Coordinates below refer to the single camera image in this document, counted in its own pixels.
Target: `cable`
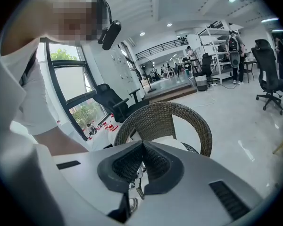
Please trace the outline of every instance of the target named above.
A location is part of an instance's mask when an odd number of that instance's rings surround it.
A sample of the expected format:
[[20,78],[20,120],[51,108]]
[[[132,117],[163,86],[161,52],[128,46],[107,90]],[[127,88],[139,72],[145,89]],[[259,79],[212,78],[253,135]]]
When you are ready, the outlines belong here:
[[223,86],[224,88],[227,88],[227,89],[235,89],[236,86],[237,86],[237,85],[235,85],[233,88],[228,88],[228,87],[226,87],[226,86],[224,86],[224,85],[222,85],[222,84],[219,84],[219,85],[221,85],[221,86]]
[[198,106],[194,106],[194,107],[192,107],[191,109],[196,108],[196,107],[203,107],[203,106],[207,106],[207,105],[215,104],[216,100],[212,97],[212,95],[211,95],[210,93],[209,93],[209,95],[210,95],[211,99],[212,99],[214,102],[209,103],[209,104],[206,104],[206,105],[198,105]]

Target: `green foliage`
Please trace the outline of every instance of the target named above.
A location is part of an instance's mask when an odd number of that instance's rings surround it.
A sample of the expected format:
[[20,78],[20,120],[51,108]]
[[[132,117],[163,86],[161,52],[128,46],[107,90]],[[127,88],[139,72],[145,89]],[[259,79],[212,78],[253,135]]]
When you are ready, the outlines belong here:
[[86,127],[87,123],[92,122],[93,120],[100,119],[102,114],[101,107],[98,103],[84,103],[80,109],[72,114],[75,121],[83,129]]
[[51,60],[77,60],[76,56],[71,56],[66,49],[59,48],[56,52],[50,53]]

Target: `wicker chair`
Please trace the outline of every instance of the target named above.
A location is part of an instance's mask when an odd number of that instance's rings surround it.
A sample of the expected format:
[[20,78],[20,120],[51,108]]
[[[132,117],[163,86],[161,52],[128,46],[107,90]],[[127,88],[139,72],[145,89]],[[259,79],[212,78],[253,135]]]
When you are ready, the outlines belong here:
[[[140,108],[123,123],[115,138],[114,146],[126,143],[136,130],[142,140],[154,140],[159,137],[173,136],[176,139],[172,115],[188,121],[196,130],[200,142],[200,154],[209,157],[212,151],[212,133],[206,121],[192,109],[172,102],[157,102]],[[197,151],[183,143],[188,151]]]

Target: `vent slot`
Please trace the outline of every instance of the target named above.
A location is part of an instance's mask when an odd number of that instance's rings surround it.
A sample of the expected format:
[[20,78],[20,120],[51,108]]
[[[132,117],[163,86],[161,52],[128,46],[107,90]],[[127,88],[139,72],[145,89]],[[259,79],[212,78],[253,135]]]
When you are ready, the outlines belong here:
[[223,181],[210,183],[209,186],[233,220],[241,218],[250,211],[250,209]]

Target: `chair base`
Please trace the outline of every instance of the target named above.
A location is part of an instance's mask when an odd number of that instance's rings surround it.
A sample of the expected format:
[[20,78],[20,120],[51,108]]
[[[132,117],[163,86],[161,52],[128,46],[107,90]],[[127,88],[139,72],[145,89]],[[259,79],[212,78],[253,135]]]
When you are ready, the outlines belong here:
[[281,110],[280,110],[280,115],[283,114],[283,108],[280,105],[281,104],[281,99],[274,97],[273,92],[272,93],[266,93],[265,95],[257,95],[256,100],[259,100],[259,97],[261,98],[267,98],[267,102],[265,103],[265,106],[263,106],[263,110],[266,110],[266,106],[269,104],[269,102],[273,101]]

